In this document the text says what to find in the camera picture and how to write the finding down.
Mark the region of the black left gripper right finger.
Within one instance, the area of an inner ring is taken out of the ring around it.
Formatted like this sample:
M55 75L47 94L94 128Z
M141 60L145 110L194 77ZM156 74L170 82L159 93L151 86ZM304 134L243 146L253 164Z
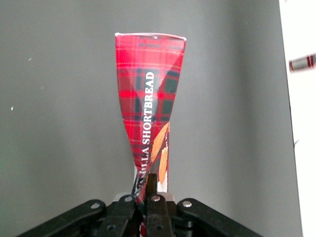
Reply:
M259 237L255 231L194 199L175 203L158 193L158 176L149 174L146 186L147 237Z

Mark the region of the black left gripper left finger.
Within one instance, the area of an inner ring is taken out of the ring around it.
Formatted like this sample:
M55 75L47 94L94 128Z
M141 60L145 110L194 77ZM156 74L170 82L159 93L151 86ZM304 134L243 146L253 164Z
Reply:
M123 237L137 213L135 198L123 195L109 206L86 201L22 234L20 237Z

